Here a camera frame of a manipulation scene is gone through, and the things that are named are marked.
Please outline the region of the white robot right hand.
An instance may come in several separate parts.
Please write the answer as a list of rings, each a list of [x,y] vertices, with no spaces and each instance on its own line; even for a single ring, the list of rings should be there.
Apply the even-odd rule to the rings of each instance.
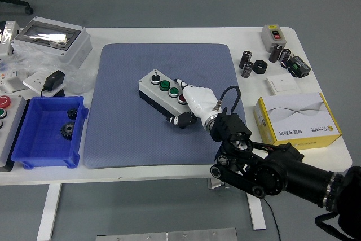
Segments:
[[[174,81],[182,89],[190,111],[176,117],[168,117],[168,122],[180,128],[185,128],[193,124],[197,118],[200,118],[204,129],[209,132],[217,115],[222,112],[222,102],[215,97],[210,88],[193,86],[180,79]]]

